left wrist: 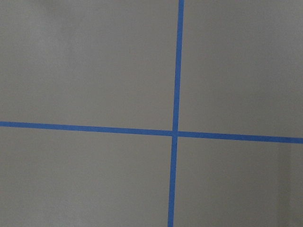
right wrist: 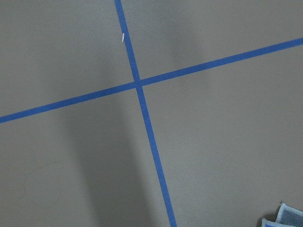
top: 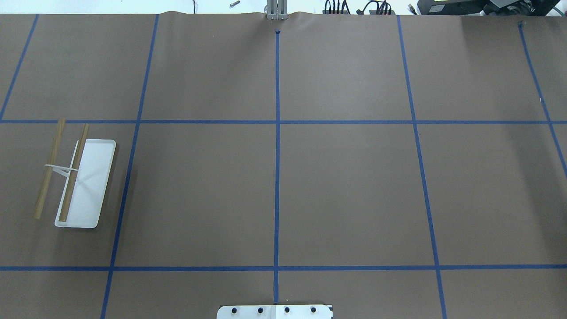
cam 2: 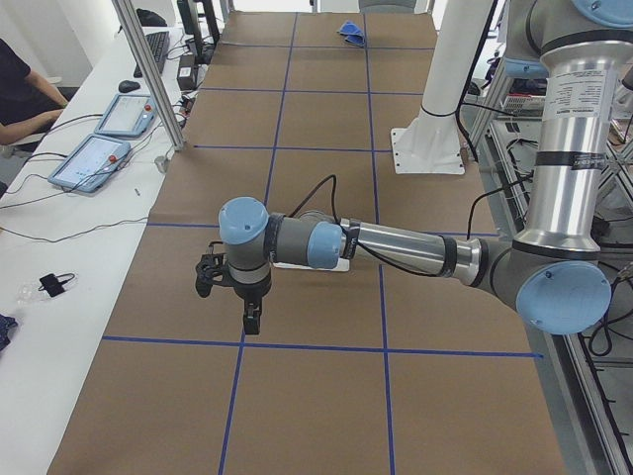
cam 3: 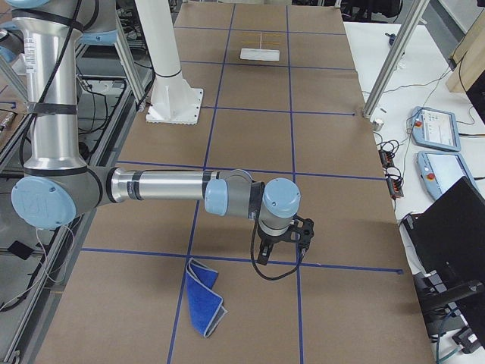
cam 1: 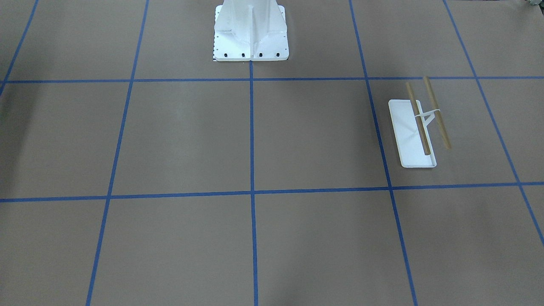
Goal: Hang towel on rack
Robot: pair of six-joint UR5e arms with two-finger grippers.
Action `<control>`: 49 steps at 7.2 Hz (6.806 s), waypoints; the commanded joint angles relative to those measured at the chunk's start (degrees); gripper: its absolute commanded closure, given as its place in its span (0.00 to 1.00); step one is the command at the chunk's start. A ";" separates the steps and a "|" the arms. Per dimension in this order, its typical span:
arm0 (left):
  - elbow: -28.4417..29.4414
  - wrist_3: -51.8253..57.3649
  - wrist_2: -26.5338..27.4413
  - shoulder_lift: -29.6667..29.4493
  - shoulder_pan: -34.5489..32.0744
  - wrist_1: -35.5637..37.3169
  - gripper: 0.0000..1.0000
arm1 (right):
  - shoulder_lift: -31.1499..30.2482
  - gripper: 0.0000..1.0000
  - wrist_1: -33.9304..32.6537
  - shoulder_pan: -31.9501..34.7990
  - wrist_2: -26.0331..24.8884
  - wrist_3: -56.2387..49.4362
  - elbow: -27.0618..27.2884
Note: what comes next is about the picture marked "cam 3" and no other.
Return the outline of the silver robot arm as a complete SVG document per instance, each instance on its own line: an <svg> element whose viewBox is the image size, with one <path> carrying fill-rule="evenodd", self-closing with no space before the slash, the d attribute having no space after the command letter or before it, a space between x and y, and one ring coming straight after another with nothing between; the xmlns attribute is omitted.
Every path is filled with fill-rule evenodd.
<svg viewBox="0 0 485 364"><path fill-rule="evenodd" d="M201 200L219 216L253 220L259 246L253 262L266 264L273 246L293 243L305 253L314 224L298 216L299 188L286 178L254 181L243 170L126 171L91 167L78 146L75 47L82 36L117 39L113 1L12 1L23 34L31 155L11 191L15 212L29 225L55 229L108 203L128 199Z"/></svg>

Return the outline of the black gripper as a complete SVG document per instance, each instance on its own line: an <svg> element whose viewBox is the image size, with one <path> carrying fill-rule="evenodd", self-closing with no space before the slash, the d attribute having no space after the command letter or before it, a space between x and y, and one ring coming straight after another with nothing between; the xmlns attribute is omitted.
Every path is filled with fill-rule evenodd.
<svg viewBox="0 0 485 364"><path fill-rule="evenodd" d="M314 222L310 218L295 215L283 233L269 233L262 224L258 225L258 236L261 239L257 263L266 265L271 256L274 244L279 242L293 243L299 252L299 261L302 262L306 252L310 249L311 239L314 237Z"/></svg>

